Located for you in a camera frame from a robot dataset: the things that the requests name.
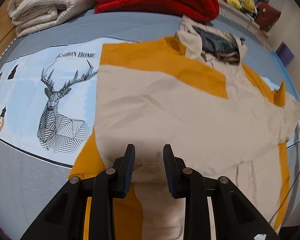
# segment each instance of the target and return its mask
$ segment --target purple object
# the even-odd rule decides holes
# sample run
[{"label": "purple object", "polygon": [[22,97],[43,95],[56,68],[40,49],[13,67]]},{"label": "purple object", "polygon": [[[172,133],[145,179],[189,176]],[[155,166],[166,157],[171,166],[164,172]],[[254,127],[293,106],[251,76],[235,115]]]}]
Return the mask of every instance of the purple object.
[{"label": "purple object", "polygon": [[279,59],[282,61],[283,65],[287,67],[289,63],[293,60],[294,55],[291,52],[291,50],[287,47],[286,44],[281,43],[279,48],[276,51],[276,54],[278,55]]}]

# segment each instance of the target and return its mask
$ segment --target deer antler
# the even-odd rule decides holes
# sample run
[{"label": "deer antler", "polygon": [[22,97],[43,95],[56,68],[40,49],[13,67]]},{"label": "deer antler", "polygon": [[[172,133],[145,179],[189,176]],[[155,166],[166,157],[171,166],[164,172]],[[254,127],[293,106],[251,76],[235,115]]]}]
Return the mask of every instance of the deer antler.
[{"label": "deer antler", "polygon": [[45,74],[44,69],[42,70],[42,73],[41,73],[41,81],[43,84],[45,84],[47,86],[50,94],[55,93],[55,90],[53,88],[54,83],[52,82],[52,79],[51,79],[51,75],[52,75],[53,71],[54,71],[54,69],[51,71],[48,78],[46,78],[47,75]]},{"label": "deer antler", "polygon": [[93,66],[90,64],[90,62],[88,60],[87,60],[87,62],[89,64],[89,70],[86,73],[82,74],[82,76],[80,78],[78,78],[78,70],[77,70],[74,74],[74,78],[70,79],[68,82],[65,82],[63,87],[59,90],[62,97],[64,97],[65,95],[67,95],[70,92],[72,85],[83,82],[83,81],[87,81],[87,80],[91,79],[92,77],[94,77],[95,75],[97,75],[98,70],[93,72]]}]

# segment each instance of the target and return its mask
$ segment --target deer head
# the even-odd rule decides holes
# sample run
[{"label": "deer head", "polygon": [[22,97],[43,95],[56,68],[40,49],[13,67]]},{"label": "deer head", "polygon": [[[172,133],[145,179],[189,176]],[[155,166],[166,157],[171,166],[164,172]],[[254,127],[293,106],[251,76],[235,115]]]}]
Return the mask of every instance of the deer head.
[{"label": "deer head", "polygon": [[47,107],[50,110],[54,110],[55,112],[57,111],[58,103],[59,103],[60,99],[63,98],[64,96],[66,96],[71,91],[72,85],[87,81],[87,80],[91,79],[92,77],[94,77],[95,75],[97,75],[98,70],[93,72],[93,66],[90,64],[90,62],[88,60],[87,60],[87,62],[89,64],[89,70],[86,73],[82,74],[82,76],[80,78],[78,78],[78,71],[76,71],[74,74],[74,78],[70,79],[68,82],[65,82],[63,87],[58,91],[55,91],[55,89],[53,87],[54,82],[51,79],[51,76],[52,76],[52,73],[54,70],[51,71],[51,73],[49,74],[48,77],[47,77],[46,71],[44,71],[44,69],[42,70],[41,82],[47,86],[44,89],[44,93],[48,97]]}]

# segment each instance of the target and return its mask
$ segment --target white wall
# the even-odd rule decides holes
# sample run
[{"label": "white wall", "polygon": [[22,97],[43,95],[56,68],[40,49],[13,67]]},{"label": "white wall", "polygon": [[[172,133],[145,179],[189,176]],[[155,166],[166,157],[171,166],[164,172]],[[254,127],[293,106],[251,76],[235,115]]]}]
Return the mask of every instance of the white wall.
[{"label": "white wall", "polygon": [[287,71],[300,97],[300,8],[294,0],[270,0],[269,4],[282,13],[269,31],[268,44],[277,50],[284,42],[295,55]]}]

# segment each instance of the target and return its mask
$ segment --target black border line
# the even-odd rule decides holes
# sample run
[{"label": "black border line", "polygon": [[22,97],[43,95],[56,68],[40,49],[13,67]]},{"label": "black border line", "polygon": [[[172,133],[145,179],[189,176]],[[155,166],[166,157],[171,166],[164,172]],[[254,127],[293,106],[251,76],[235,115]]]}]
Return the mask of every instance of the black border line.
[{"label": "black border line", "polygon": [[27,152],[27,151],[25,151],[25,150],[22,150],[22,149],[20,149],[20,148],[18,148],[18,147],[16,147],[16,146],[14,146],[14,145],[12,145],[12,144],[10,144],[10,143],[4,141],[4,140],[2,140],[1,138],[0,138],[0,141],[3,142],[3,143],[5,143],[5,144],[7,144],[7,145],[9,145],[9,146],[12,147],[12,148],[18,150],[18,151],[20,151],[20,152],[23,152],[24,154],[30,155],[30,156],[35,157],[35,158],[37,158],[37,159],[40,159],[40,160],[43,160],[43,161],[46,161],[46,162],[49,162],[49,163],[52,163],[52,164],[55,164],[55,165],[59,165],[59,166],[62,166],[62,167],[72,168],[72,165],[65,164],[65,163],[60,163],[60,162],[56,162],[56,161],[53,161],[53,160],[50,160],[50,159],[41,157],[41,156],[39,156],[39,155],[33,154],[33,153],[31,153],[31,152]]}]

